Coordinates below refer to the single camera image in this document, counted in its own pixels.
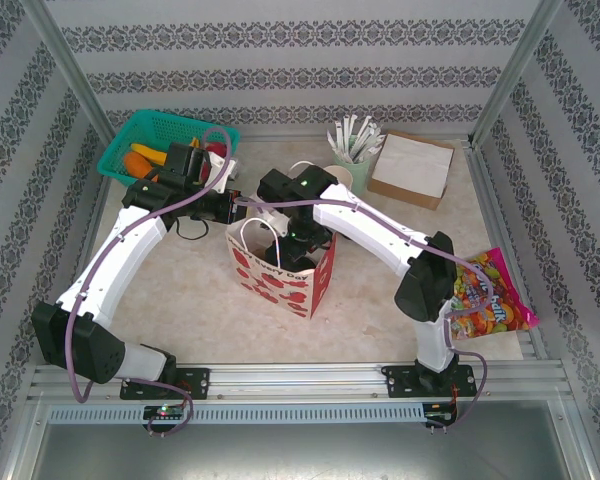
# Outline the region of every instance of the marble tabletop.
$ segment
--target marble tabletop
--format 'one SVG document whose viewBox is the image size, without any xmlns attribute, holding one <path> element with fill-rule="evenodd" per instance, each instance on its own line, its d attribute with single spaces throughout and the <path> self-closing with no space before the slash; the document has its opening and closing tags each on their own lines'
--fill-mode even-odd
<svg viewBox="0 0 600 480">
<path fill-rule="evenodd" d="M 366 192 L 362 199 L 408 227 L 449 235 L 456 254 L 490 248 L 475 190 L 459 141 L 448 188 L 433 212 Z M 326 142 L 244 142 L 231 188 L 255 191 L 272 167 L 285 171 L 308 160 L 326 166 Z M 125 188 L 112 180 L 94 252 L 111 230 Z M 331 285 L 313 318 L 300 318 L 239 286 L 224 239 L 225 226 L 210 224 L 207 237 L 187 241 L 171 231 L 148 255 L 122 296 L 112 332 L 176 355 L 183 363 L 298 363 L 412 361 L 417 343 L 411 320 L 393 302 L 400 279 L 351 241 L 338 242 Z M 202 225 L 185 219 L 181 233 Z M 515 332 L 457 342 L 491 360 L 522 359 Z"/>
</svg>

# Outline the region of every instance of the green basket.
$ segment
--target green basket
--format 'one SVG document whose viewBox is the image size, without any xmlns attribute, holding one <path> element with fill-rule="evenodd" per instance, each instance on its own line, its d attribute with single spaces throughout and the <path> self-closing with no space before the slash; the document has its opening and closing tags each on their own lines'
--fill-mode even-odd
<svg viewBox="0 0 600 480">
<path fill-rule="evenodd" d="M 188 145 L 193 137 L 202 139 L 204 132 L 215 126 L 212 123 L 156 112 L 155 110 L 138 110 L 124 124 L 116 138 L 105 150 L 98 162 L 98 172 L 113 177 L 125 187 L 128 187 L 137 180 L 129 175 L 123 162 L 125 154 L 131 150 L 132 143 L 141 143 L 155 150 L 166 152 L 171 142 Z M 227 131 L 229 138 L 231 138 L 231 153 L 235 153 L 240 141 L 240 132 L 235 128 L 222 128 Z M 214 132 L 209 135 L 207 140 L 224 143 L 224 136 Z"/>
</svg>

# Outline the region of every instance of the purple cable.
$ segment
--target purple cable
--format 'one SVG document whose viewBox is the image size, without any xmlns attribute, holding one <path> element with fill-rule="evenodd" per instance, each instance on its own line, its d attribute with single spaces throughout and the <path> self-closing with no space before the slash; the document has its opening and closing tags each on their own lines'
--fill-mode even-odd
<svg viewBox="0 0 600 480">
<path fill-rule="evenodd" d="M 429 245 L 420 243 L 417 240 L 413 240 L 409 235 L 407 235 L 400 229 L 394 227 L 393 225 L 391 225 L 389 222 L 387 222 L 383 218 L 377 216 L 371 210 L 367 210 L 366 208 L 364 208 L 356 203 L 353 203 L 353 202 L 345 202 L 343 200 L 319 199 L 319 200 L 298 200 L 295 202 L 260 203 L 260 202 L 253 202 L 250 200 L 243 200 L 241 198 L 238 198 L 238 199 L 236 199 L 235 203 L 236 203 L 236 205 L 242 205 L 245 207 L 256 207 L 256 208 L 257 207 L 260 207 L 260 208 L 261 207 L 269 207 L 269 208 L 302 207 L 302 206 L 307 206 L 307 205 L 336 205 L 336 206 L 340 206 L 340 207 L 351 208 L 351 209 L 356 210 L 360 213 L 363 213 L 367 217 L 371 218 L 372 220 L 374 220 L 381 226 L 385 227 L 390 232 L 397 235 L 399 238 L 401 238 L 405 242 L 409 243 L 410 245 L 413 245 L 414 247 L 420 248 L 422 250 L 433 253 L 440 257 L 446 258 L 447 260 L 451 260 L 452 262 L 458 263 L 458 264 L 462 265 L 463 267 L 467 268 L 468 270 L 472 271 L 473 273 L 475 273 L 476 276 L 478 276 L 478 278 L 480 278 L 480 280 L 482 280 L 484 282 L 484 284 L 487 286 L 487 298 L 485 299 L 485 301 L 482 304 L 480 304 L 476 307 L 466 308 L 464 310 L 450 311 L 449 313 L 447 313 L 446 318 L 445 318 L 446 325 L 444 328 L 444 341 L 449 350 L 451 350 L 453 353 L 458 354 L 458 355 L 468 355 L 471 357 L 476 357 L 480 360 L 480 362 L 482 362 L 483 374 L 482 374 L 482 379 L 480 381 L 480 386 L 478 387 L 478 389 L 476 391 L 476 395 L 473 397 L 473 400 L 469 404 L 469 407 L 467 408 L 466 412 L 462 415 L 462 417 L 460 417 L 458 420 L 456 420 L 453 425 L 454 426 L 457 425 L 458 423 L 460 423 L 467 417 L 469 412 L 471 412 L 474 405 L 478 401 L 478 398 L 480 398 L 480 395 L 482 395 L 482 391 L 484 390 L 485 383 L 487 382 L 487 361 L 479 353 L 463 352 L 460 350 L 456 350 L 454 348 L 453 344 L 451 343 L 451 339 L 449 338 L 449 331 L 451 330 L 451 320 L 450 319 L 451 319 L 451 317 L 457 317 L 457 316 L 462 317 L 465 315 L 469 315 L 470 313 L 482 311 L 485 308 L 487 308 L 487 306 L 491 305 L 491 298 L 493 297 L 493 285 L 492 285 L 489 277 L 487 277 L 487 275 L 484 272 L 482 272 L 480 269 L 476 268 L 474 265 L 471 265 L 471 263 L 467 262 L 466 260 L 463 260 L 462 258 L 456 257 L 455 255 L 452 255 L 447 252 L 443 252 L 442 250 L 438 250 L 437 248 L 430 247 Z"/>
<path fill-rule="evenodd" d="M 84 403 L 89 398 L 89 393 L 91 392 L 91 387 L 93 387 L 93 381 L 90 381 L 87 384 L 87 388 L 84 392 L 84 395 L 82 395 L 80 393 L 80 388 L 78 387 L 78 379 L 76 378 L 76 371 L 75 371 L 75 367 L 73 364 L 73 348 L 72 348 L 73 347 L 73 327 L 76 323 L 76 317 L 78 315 L 78 310 L 80 310 L 80 306 L 82 305 L 82 302 L 87 297 L 87 290 L 89 289 L 89 286 L 91 285 L 91 282 L 93 281 L 93 277 L 96 275 L 98 269 L 102 265 L 102 262 L 104 262 L 105 258 L 107 258 L 107 255 L 109 255 L 111 250 L 113 250 L 113 248 L 118 244 L 118 242 L 120 242 L 121 239 L 124 239 L 124 237 L 126 235 L 128 235 L 129 232 L 131 232 L 134 228 L 136 228 L 138 225 L 143 224 L 147 220 L 151 220 L 152 218 L 159 217 L 160 215 L 169 213 L 173 210 L 177 210 L 178 208 L 184 207 L 185 205 L 189 205 L 190 203 L 195 202 L 200 197 L 206 195 L 220 181 L 220 179 L 224 177 L 225 173 L 227 172 L 227 169 L 229 168 L 229 163 L 230 163 L 229 161 L 231 159 L 231 138 L 229 137 L 229 135 L 223 128 L 211 127 L 206 132 L 204 132 L 204 135 L 202 136 L 202 140 L 201 140 L 202 145 L 205 144 L 209 134 L 211 134 L 213 132 L 221 133 L 224 136 L 225 143 L 227 145 L 227 154 L 225 155 L 225 159 L 224 159 L 225 161 L 224 161 L 224 164 L 222 165 L 222 168 L 220 169 L 220 172 L 218 173 L 218 175 L 211 182 L 209 182 L 207 185 L 205 185 L 205 187 L 202 190 L 200 190 L 198 193 L 196 193 L 195 195 L 192 195 L 189 198 L 186 198 L 186 199 L 184 199 L 178 203 L 175 203 L 173 205 L 170 205 L 168 207 L 161 208 L 160 210 L 156 210 L 153 213 L 149 213 L 149 214 L 145 215 L 144 217 L 139 218 L 138 220 L 133 222 L 131 225 L 129 225 L 127 228 L 125 228 L 122 232 L 120 232 L 120 235 L 113 238 L 107 244 L 107 246 L 104 248 L 102 253 L 98 256 L 98 258 L 93 263 L 93 266 L 89 270 L 89 273 L 87 273 L 84 283 L 82 284 L 82 287 L 80 288 L 78 296 L 76 297 L 76 302 L 73 304 L 73 308 L 71 309 L 71 313 L 69 314 L 69 321 L 67 322 L 67 329 L 66 329 L 65 335 L 64 335 L 64 356 L 65 356 L 65 360 L 67 362 L 67 373 L 69 374 L 69 383 L 71 384 L 71 391 L 73 392 L 73 396 L 79 403 Z M 152 384 L 155 384 L 155 386 L 160 386 L 162 388 L 168 388 L 170 390 L 173 390 L 174 388 L 176 388 L 176 387 L 173 387 L 173 386 L 165 384 L 165 383 L 152 382 Z M 189 402 L 191 402 L 191 405 L 193 406 L 191 397 L 184 390 L 178 389 L 178 391 L 179 391 L 179 393 L 183 393 L 184 397 Z"/>
<path fill-rule="evenodd" d="M 185 417 L 185 419 L 167 432 L 158 433 L 158 432 L 153 431 L 151 429 L 151 425 L 153 425 L 154 420 L 159 417 L 151 417 L 149 419 L 149 423 L 147 424 L 147 431 L 149 432 L 149 435 L 151 435 L 151 436 L 159 435 L 162 438 L 168 437 L 169 435 L 178 433 L 191 421 L 191 418 L 193 417 L 193 399 L 191 398 L 191 395 L 189 395 L 189 393 L 187 391 L 185 391 L 181 388 L 178 388 L 178 387 L 174 387 L 173 385 L 169 385 L 167 383 L 152 382 L 151 380 L 143 380 L 141 378 L 130 378 L 128 380 L 130 382 L 142 383 L 143 385 L 149 385 L 151 387 L 161 387 L 161 388 L 166 388 L 166 389 L 172 390 L 172 391 L 182 395 L 189 403 L 189 411 L 187 412 L 187 416 Z"/>
</svg>

